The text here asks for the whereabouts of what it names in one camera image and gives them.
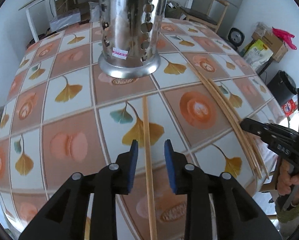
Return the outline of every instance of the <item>cardboard box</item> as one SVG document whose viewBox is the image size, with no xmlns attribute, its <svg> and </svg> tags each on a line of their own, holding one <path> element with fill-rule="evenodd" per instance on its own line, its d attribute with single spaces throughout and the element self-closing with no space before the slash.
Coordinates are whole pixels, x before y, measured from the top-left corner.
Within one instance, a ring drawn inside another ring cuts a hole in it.
<svg viewBox="0 0 299 240">
<path fill-rule="evenodd" d="M 270 34 L 269 32 L 265 32 L 265 35 L 261 37 L 258 33 L 254 32 L 252 35 L 252 38 L 254 40 L 260 39 L 263 41 L 273 52 L 273 59 L 277 62 L 280 62 L 280 60 L 283 58 L 283 56 L 288 51 L 285 43 L 281 41 L 277 36 L 274 34 Z"/>
</svg>

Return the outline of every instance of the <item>label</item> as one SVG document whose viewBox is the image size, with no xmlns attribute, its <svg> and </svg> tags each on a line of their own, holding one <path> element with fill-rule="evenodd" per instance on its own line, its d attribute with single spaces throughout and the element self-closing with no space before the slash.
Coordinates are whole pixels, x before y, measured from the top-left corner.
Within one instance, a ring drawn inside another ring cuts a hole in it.
<svg viewBox="0 0 299 240">
<path fill-rule="evenodd" d="M 128 53 L 128 51 L 126 51 L 126 50 L 113 48 L 113 56 L 114 57 L 118 57 L 118 58 L 121 58 L 121 59 L 126 59 L 127 58 L 127 53 Z"/>
<path fill-rule="evenodd" d="M 285 105 L 282 106 L 282 109 L 286 116 L 290 116 L 297 109 L 296 104 L 293 99 L 289 100 Z"/>
</svg>

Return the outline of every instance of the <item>blue gripper pad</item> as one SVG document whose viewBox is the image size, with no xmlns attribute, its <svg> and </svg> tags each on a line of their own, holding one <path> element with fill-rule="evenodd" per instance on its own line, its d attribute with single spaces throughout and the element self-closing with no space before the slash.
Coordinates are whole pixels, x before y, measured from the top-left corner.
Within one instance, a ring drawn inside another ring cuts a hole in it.
<svg viewBox="0 0 299 240">
<path fill-rule="evenodd" d="M 132 154 L 132 156 L 131 156 L 131 166 L 128 174 L 128 185 L 127 185 L 128 193 L 130 193 L 131 189 L 133 188 L 134 178 L 135 178 L 136 164 L 138 158 L 138 142 L 136 140 L 133 140 L 133 142 L 131 143 L 130 153 Z"/>
<path fill-rule="evenodd" d="M 166 168 L 168 173 L 168 179 L 173 193 L 176 194 L 177 192 L 176 176 L 175 176 L 175 169 L 174 169 L 174 164 L 171 156 L 173 153 L 174 150 L 173 150 L 173 146 L 171 145 L 171 140 L 166 140 L 164 144 L 164 156 L 165 156 Z"/>
</svg>

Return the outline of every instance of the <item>pink plastic bag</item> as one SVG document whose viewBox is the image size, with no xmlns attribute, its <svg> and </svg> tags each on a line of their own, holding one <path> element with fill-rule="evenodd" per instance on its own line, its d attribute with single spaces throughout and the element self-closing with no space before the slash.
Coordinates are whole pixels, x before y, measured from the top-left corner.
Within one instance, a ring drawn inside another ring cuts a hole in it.
<svg viewBox="0 0 299 240">
<path fill-rule="evenodd" d="M 278 38 L 283 39 L 283 41 L 285 41 L 288 44 L 288 46 L 291 47 L 291 49 L 297 49 L 297 47 L 291 41 L 291 38 L 295 38 L 295 35 L 290 34 L 287 31 L 283 31 L 283 30 L 279 30 L 279 29 L 275 29 L 275 28 L 273 28 L 273 33 Z"/>
</svg>

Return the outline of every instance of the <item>trash bin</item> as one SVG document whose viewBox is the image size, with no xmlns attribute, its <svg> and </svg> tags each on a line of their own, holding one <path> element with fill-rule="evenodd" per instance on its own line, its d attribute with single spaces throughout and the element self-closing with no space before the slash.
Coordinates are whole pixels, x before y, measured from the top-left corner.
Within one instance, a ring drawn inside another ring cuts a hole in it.
<svg viewBox="0 0 299 240">
<path fill-rule="evenodd" d="M 297 95 L 296 84 L 285 71 L 279 70 L 267 87 L 280 106 Z"/>
</svg>

